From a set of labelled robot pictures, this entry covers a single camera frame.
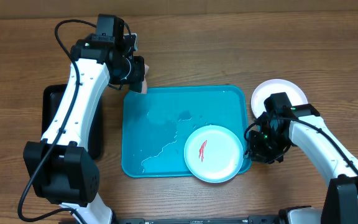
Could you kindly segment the black plastic tray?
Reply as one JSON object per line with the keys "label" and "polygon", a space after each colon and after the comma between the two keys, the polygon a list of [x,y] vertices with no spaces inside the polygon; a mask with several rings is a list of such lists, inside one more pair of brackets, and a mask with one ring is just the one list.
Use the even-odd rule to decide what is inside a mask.
{"label": "black plastic tray", "polygon": [[[42,108],[42,134],[46,132],[52,119],[57,113],[58,106],[63,98],[66,84],[51,85],[43,93]],[[89,130],[88,153],[93,160],[99,159],[103,154],[103,109],[102,100],[99,100]]]}

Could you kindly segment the light blue plate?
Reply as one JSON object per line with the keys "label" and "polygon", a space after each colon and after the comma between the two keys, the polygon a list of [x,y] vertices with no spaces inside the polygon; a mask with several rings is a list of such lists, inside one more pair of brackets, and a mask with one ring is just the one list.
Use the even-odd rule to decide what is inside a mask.
{"label": "light blue plate", "polygon": [[229,129],[217,125],[201,127],[190,134],[184,147],[189,171],[204,182],[218,184],[237,175],[244,150],[239,138]]}

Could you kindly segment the green and pink sponge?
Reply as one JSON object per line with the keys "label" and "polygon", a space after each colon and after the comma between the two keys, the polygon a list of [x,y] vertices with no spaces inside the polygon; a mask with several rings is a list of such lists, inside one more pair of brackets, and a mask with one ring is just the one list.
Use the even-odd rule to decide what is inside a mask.
{"label": "green and pink sponge", "polygon": [[129,87],[130,91],[140,93],[140,94],[146,94],[147,93],[146,75],[148,74],[148,71],[149,71],[149,66],[148,65],[144,65],[144,71],[145,71],[144,79],[140,83],[131,84],[130,87]]}

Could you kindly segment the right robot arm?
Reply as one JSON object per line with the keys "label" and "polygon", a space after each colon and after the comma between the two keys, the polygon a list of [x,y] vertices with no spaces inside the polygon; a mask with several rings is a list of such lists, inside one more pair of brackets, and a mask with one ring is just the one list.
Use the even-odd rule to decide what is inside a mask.
{"label": "right robot arm", "polygon": [[254,162],[283,161],[299,147],[328,186],[324,206],[286,208],[277,223],[358,223],[358,159],[330,132],[311,105],[270,108],[244,132],[246,155]]}

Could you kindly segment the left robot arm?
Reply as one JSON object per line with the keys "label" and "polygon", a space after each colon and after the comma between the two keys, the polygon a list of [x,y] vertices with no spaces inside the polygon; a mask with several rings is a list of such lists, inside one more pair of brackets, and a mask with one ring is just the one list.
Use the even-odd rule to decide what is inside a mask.
{"label": "left robot arm", "polygon": [[[106,87],[144,92],[146,67],[135,56],[135,33],[91,34],[66,54],[70,77],[57,112],[38,142],[27,142],[24,161],[30,179],[17,207],[24,222],[36,222],[70,212],[78,223],[114,223],[114,212],[98,193],[99,169],[89,153],[89,138],[101,96]],[[23,214],[30,189],[59,208],[28,218]]]}

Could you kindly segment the white plate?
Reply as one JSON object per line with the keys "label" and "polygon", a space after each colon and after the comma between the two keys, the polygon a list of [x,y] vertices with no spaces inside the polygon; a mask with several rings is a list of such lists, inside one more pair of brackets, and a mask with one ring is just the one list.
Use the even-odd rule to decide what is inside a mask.
{"label": "white plate", "polygon": [[264,111],[264,101],[274,93],[285,92],[293,106],[304,105],[308,99],[304,92],[296,84],[283,79],[271,79],[261,83],[253,92],[250,100],[251,109],[255,118]]}

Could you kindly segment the teal plastic tray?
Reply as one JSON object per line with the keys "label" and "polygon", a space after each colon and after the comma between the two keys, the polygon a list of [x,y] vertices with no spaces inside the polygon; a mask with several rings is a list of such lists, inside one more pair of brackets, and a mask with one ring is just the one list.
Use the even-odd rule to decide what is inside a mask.
{"label": "teal plastic tray", "polygon": [[248,126],[246,98],[234,85],[149,88],[124,98],[123,171],[133,178],[190,176],[184,159],[188,137],[218,125],[243,140]]}

